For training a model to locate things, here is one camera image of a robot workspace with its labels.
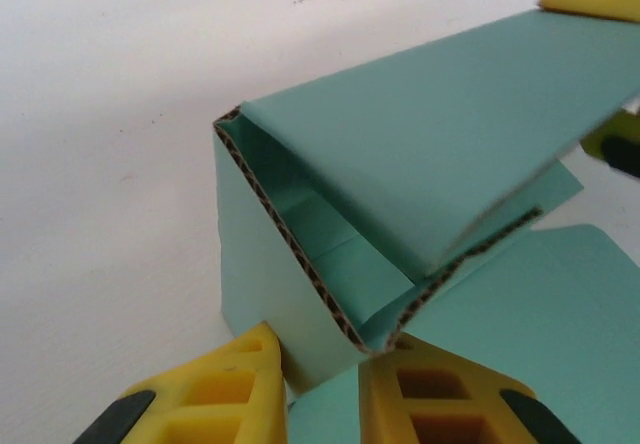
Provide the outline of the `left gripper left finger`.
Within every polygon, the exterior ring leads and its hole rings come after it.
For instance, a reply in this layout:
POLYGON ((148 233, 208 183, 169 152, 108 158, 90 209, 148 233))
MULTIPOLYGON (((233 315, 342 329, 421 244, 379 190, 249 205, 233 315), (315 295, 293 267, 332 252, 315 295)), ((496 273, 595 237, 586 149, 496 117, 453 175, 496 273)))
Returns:
POLYGON ((74 444, 287 444, 279 340, 261 323, 139 382, 74 444))

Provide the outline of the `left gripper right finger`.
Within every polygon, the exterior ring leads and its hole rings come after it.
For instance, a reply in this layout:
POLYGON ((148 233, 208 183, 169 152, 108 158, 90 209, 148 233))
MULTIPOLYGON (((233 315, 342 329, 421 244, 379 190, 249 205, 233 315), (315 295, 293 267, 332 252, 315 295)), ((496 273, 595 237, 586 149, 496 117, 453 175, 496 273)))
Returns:
POLYGON ((361 444, 575 444, 528 386, 414 336, 358 379, 361 444))

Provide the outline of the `teal corrugated paper box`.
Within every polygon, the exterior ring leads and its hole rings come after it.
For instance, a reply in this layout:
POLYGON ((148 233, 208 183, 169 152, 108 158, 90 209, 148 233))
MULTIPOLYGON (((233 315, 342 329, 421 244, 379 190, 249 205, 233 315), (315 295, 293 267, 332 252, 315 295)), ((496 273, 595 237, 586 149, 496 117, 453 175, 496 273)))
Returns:
POLYGON ((534 388, 548 444, 640 444, 640 267, 534 229, 638 93, 640 24, 531 10, 215 123, 222 312, 278 336, 290 444, 360 444, 357 370, 402 333, 534 388))

